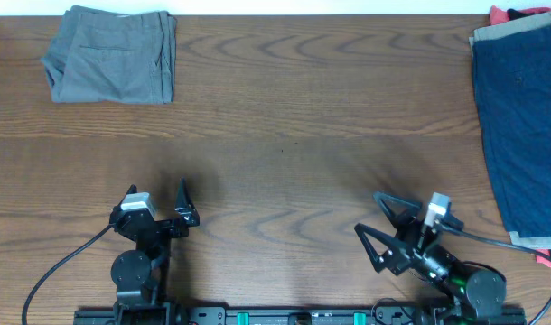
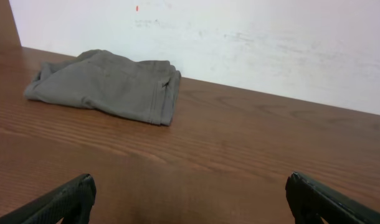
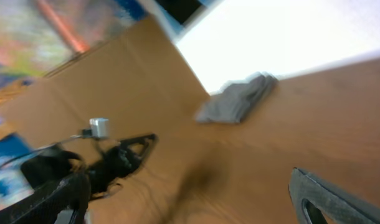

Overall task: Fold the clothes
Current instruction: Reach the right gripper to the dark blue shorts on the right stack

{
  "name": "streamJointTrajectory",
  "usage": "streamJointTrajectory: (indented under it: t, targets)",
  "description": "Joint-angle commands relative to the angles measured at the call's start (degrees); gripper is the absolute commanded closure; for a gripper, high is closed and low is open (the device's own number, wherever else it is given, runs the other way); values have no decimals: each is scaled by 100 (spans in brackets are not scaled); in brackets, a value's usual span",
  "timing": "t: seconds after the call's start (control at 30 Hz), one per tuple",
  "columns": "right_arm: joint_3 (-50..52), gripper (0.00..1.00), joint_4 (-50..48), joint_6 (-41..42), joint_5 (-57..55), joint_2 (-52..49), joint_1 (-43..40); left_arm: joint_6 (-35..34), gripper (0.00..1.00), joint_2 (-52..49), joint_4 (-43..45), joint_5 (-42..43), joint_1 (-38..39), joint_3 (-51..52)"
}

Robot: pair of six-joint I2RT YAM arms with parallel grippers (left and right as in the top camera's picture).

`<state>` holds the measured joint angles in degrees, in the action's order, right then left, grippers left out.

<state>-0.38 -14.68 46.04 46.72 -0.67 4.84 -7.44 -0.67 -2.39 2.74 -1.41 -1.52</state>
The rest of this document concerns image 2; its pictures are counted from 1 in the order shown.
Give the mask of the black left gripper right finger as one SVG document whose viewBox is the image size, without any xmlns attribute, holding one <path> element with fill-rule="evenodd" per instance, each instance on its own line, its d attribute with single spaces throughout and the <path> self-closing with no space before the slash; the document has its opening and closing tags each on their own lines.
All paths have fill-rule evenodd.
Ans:
<svg viewBox="0 0 380 224">
<path fill-rule="evenodd" d="M 296 224 L 380 224 L 380 213 L 300 172 L 285 186 Z"/>
</svg>

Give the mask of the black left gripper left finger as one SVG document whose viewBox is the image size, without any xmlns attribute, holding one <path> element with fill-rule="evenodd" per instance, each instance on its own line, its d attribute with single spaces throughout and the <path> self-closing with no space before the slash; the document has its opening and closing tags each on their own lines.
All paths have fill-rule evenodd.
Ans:
<svg viewBox="0 0 380 224">
<path fill-rule="evenodd" d="M 93 177 L 82 174 L 0 217 L 0 224 L 88 224 L 96 193 Z"/>
</svg>

